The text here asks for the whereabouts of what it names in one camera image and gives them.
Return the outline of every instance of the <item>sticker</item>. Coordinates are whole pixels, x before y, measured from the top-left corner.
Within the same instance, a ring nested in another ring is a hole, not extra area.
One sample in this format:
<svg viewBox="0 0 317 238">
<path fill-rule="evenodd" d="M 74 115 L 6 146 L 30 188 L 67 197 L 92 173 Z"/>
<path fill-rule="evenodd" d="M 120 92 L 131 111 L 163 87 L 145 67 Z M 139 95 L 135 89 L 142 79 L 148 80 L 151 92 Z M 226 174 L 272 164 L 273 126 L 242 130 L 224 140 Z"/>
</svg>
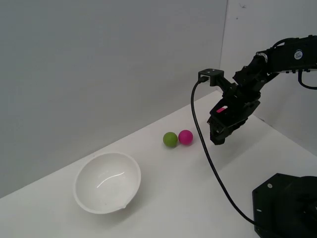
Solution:
<svg viewBox="0 0 317 238">
<path fill-rule="evenodd" d="M 294 54 L 294 58 L 296 60 L 300 60 L 303 57 L 303 52 L 301 50 L 297 50 Z"/>
</svg>

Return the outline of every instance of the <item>green ball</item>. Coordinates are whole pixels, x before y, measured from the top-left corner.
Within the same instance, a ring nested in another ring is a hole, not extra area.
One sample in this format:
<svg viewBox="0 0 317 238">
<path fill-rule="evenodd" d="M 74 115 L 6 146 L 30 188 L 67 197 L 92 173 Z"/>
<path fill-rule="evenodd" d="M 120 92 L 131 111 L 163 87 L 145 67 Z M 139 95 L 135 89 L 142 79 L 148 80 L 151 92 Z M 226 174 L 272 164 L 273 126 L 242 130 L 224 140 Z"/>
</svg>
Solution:
<svg viewBox="0 0 317 238">
<path fill-rule="evenodd" d="M 177 135 L 174 132 L 168 132 L 163 137 L 163 142 L 168 147 L 175 147 L 177 145 Z"/>
</svg>

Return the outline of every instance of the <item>white bowl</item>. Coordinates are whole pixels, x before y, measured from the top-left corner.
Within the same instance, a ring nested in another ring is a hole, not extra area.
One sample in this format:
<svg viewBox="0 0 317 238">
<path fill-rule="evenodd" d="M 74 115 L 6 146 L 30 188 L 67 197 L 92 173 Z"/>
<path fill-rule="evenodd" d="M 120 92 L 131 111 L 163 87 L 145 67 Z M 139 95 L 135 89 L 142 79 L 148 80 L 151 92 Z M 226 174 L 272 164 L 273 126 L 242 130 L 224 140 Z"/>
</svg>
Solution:
<svg viewBox="0 0 317 238">
<path fill-rule="evenodd" d="M 131 156 L 106 153 L 91 159 L 80 170 L 73 193 L 84 210 L 106 214 L 125 208 L 140 182 L 140 167 Z"/>
</svg>

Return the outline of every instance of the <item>black cable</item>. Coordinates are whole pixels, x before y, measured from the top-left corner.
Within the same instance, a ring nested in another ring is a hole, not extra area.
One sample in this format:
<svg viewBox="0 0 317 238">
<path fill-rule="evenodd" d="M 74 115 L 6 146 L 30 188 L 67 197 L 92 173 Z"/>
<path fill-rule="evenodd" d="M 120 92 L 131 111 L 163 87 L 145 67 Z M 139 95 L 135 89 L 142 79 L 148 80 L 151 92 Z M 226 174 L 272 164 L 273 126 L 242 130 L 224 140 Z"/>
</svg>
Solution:
<svg viewBox="0 0 317 238">
<path fill-rule="evenodd" d="M 301 70 L 299 70 L 298 71 L 298 82 L 299 82 L 299 84 L 302 85 L 304 88 L 317 90 L 317 87 L 311 87 L 311 86 L 308 86 L 308 85 L 304 84 L 303 81 L 302 81 L 302 75 L 303 75 L 303 72 Z"/>
<path fill-rule="evenodd" d="M 229 202 L 231 203 L 231 205 L 237 210 L 237 212 L 245 219 L 247 220 L 248 222 L 250 222 L 251 224 L 253 224 L 254 226 L 258 227 L 259 229 L 261 230 L 264 230 L 268 233 L 270 233 L 271 235 L 273 235 L 274 237 L 276 238 L 281 238 L 281 236 L 275 234 L 274 232 L 264 228 L 262 225 L 256 223 L 255 221 L 251 220 L 249 217 L 247 217 L 241 210 L 240 208 L 234 203 L 234 201 L 232 200 L 232 198 L 230 197 L 230 194 L 228 193 L 226 187 L 224 186 L 223 182 L 221 181 L 221 178 L 219 177 L 219 174 L 215 168 L 215 166 L 213 165 L 213 162 L 210 158 L 210 155 L 209 155 L 209 152 L 208 152 L 208 149 L 207 149 L 207 146 L 206 146 L 206 143 L 205 143 L 205 140 L 204 140 L 204 137 L 203 137 L 203 134 L 202 134 L 202 131 L 200 130 L 200 127 L 199 127 L 199 124 L 198 124 L 198 121 L 197 121 L 197 117 L 196 117 L 196 113 L 195 113 L 195 107 L 194 107 L 194 95 L 195 95 L 195 91 L 196 91 L 196 88 L 197 86 L 200 84 L 201 82 L 200 81 L 197 81 L 194 88 L 193 88 L 193 91 L 192 91 L 192 95 L 191 95 L 191 99 L 190 99 L 190 105 L 191 105 L 191 108 L 192 108 L 192 114 L 193 114 L 193 119 L 194 119 L 194 123 L 195 123 L 195 126 L 196 126 L 196 129 L 197 129 L 197 132 L 198 132 L 198 135 L 199 135 L 199 138 L 200 138 L 200 141 L 202 142 L 202 145 L 203 145 L 203 149 L 204 149 L 204 152 L 207 156 L 207 159 L 208 159 L 208 162 L 211 166 L 211 169 L 216 177 L 216 179 L 218 180 L 218 183 L 220 184 L 224 194 L 226 195 L 226 197 L 228 198 Z"/>
</svg>

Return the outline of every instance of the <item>ball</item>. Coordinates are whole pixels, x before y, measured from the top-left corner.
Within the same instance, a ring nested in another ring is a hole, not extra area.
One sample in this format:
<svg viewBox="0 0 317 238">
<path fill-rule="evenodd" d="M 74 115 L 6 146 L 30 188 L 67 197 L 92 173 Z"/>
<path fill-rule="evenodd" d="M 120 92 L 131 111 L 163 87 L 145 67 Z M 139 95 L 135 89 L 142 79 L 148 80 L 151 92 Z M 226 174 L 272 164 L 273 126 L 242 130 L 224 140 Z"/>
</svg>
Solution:
<svg viewBox="0 0 317 238">
<path fill-rule="evenodd" d="M 177 141 L 177 135 L 174 132 L 168 132 L 163 137 L 163 143 L 168 147 L 175 147 Z"/>
<path fill-rule="evenodd" d="M 194 139 L 194 136 L 189 130 L 182 130 L 178 135 L 178 140 L 183 145 L 190 145 Z"/>
</svg>

